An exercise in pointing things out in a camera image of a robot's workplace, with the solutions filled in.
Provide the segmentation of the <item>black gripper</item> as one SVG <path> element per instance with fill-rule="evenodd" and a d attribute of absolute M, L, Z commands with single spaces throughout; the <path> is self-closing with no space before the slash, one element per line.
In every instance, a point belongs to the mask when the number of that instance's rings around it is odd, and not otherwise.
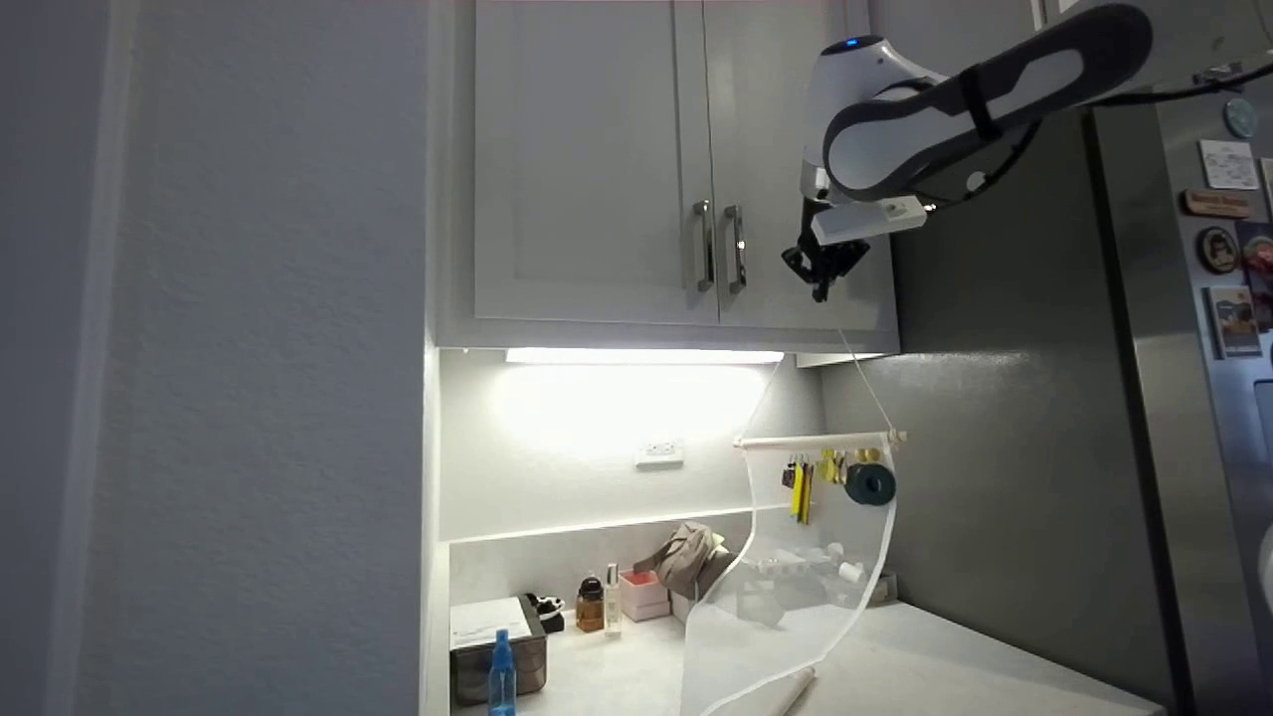
<path fill-rule="evenodd" d="M 797 279 L 802 279 L 813 286 L 817 301 L 827 301 L 827 286 L 834 279 L 843 279 L 867 255 L 867 244 L 863 241 L 849 241 L 849 244 L 834 244 L 834 248 L 820 248 L 817 230 L 813 230 L 817 215 L 822 215 L 822 203 L 802 203 L 798 207 L 798 234 L 797 234 L 790 248 L 778 251 L 778 259 Z"/>

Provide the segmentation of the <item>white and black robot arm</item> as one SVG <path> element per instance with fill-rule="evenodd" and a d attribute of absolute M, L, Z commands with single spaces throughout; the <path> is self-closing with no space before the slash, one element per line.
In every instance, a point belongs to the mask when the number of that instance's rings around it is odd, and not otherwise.
<path fill-rule="evenodd" d="M 924 183 L 1008 133 L 1134 83 L 1152 55 L 1143 0 L 1078 4 L 1024 43 L 964 71 L 931 71 L 886 38 L 849 38 L 817 55 L 798 161 L 798 234 L 785 251 L 822 301 L 877 241 L 919 230 Z"/>

